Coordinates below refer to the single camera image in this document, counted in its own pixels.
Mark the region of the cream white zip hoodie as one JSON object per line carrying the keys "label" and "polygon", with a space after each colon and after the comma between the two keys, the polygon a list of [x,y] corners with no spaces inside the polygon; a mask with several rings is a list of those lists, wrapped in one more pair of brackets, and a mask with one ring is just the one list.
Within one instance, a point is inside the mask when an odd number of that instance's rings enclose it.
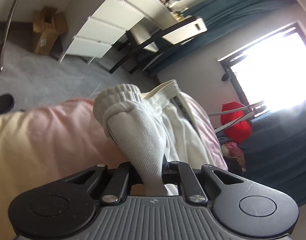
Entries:
{"label": "cream white zip hoodie", "polygon": [[148,93],[132,84],[108,88],[95,98],[93,114],[135,167],[149,196],[177,193],[162,181],[163,160],[228,169],[209,116],[176,80]]}

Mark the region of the pile of coloured clothes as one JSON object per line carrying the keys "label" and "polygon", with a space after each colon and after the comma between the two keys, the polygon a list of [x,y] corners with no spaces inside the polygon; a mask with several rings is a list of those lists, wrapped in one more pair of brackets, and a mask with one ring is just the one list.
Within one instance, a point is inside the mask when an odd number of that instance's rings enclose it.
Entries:
{"label": "pile of coloured clothes", "polygon": [[244,153],[236,142],[225,142],[221,145],[222,155],[231,173],[242,175],[246,172]]}

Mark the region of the pastel tie-dye bed sheet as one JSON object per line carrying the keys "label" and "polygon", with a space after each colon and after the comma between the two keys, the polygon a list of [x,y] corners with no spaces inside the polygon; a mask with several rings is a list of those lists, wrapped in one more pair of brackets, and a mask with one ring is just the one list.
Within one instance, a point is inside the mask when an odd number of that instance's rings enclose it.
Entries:
{"label": "pastel tie-dye bed sheet", "polygon": [[94,100],[0,115],[0,239],[15,236],[8,207],[19,194],[98,164],[129,161],[94,117]]}

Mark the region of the teal right curtain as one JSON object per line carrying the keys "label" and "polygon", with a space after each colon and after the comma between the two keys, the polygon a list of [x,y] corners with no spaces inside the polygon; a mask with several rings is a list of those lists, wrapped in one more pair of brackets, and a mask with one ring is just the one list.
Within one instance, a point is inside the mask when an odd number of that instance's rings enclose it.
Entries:
{"label": "teal right curtain", "polygon": [[266,113],[252,122],[252,135],[239,144],[243,176],[306,204],[306,110]]}

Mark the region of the teal curtain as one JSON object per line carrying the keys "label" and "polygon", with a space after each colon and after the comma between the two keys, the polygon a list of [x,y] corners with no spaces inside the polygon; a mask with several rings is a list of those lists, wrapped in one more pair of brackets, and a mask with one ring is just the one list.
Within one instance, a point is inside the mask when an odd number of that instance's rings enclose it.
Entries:
{"label": "teal curtain", "polygon": [[295,3],[296,0],[205,0],[186,11],[186,15],[201,17],[207,31],[184,45],[173,46],[165,51],[148,67],[149,75],[155,76],[171,64],[218,38],[270,12]]}
{"label": "teal curtain", "polygon": [[306,110],[266,113],[252,122],[252,135],[239,144],[243,176],[306,204]]}

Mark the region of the white black chair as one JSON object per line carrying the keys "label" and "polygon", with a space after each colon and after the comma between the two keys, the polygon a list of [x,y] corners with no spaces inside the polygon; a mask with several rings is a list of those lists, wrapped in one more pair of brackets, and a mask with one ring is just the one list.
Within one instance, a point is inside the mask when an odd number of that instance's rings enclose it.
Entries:
{"label": "white black chair", "polygon": [[110,70],[109,73],[113,74],[119,67],[121,67],[130,57],[136,54],[138,51],[144,49],[146,46],[158,39],[164,39],[168,42],[166,46],[159,49],[153,58],[163,54],[165,51],[173,47],[180,46],[187,43],[188,41],[201,36],[207,31],[206,25],[201,17],[189,16],[184,20],[172,25],[171,27],[159,30],[154,33],[143,43],[136,45],[130,52],[123,56]]}

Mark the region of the dark framed window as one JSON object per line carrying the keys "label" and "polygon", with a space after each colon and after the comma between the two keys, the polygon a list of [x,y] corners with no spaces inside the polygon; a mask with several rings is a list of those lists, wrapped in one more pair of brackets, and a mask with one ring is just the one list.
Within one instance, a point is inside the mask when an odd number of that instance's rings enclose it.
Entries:
{"label": "dark framed window", "polygon": [[269,111],[306,102],[306,34],[299,22],[287,24],[220,59],[243,105],[262,101]]}

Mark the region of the cardboard box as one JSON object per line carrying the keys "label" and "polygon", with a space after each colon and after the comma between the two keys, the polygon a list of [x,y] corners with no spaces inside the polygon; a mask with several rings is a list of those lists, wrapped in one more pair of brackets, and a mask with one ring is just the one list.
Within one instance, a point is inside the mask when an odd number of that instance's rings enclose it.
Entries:
{"label": "cardboard box", "polygon": [[44,7],[33,14],[33,52],[49,55],[57,38],[68,31],[65,15],[56,8]]}

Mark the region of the teal left curtain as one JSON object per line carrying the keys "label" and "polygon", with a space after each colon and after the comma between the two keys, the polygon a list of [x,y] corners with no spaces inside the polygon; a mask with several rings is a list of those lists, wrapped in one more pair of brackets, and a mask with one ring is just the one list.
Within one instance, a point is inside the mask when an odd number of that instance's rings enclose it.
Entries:
{"label": "teal left curtain", "polygon": [[171,64],[218,38],[270,12],[295,3],[296,0],[205,0],[186,11],[186,15],[201,17],[207,31],[184,45],[173,46],[165,51],[148,67],[149,75],[155,76]]}

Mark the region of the white drawer desk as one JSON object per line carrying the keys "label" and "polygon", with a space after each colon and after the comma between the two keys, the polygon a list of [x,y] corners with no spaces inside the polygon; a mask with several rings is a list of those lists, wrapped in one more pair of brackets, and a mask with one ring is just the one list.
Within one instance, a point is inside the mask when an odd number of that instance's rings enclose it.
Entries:
{"label": "white drawer desk", "polygon": [[66,55],[103,57],[144,18],[160,29],[180,21],[161,0],[71,0],[64,14],[68,32],[59,61]]}

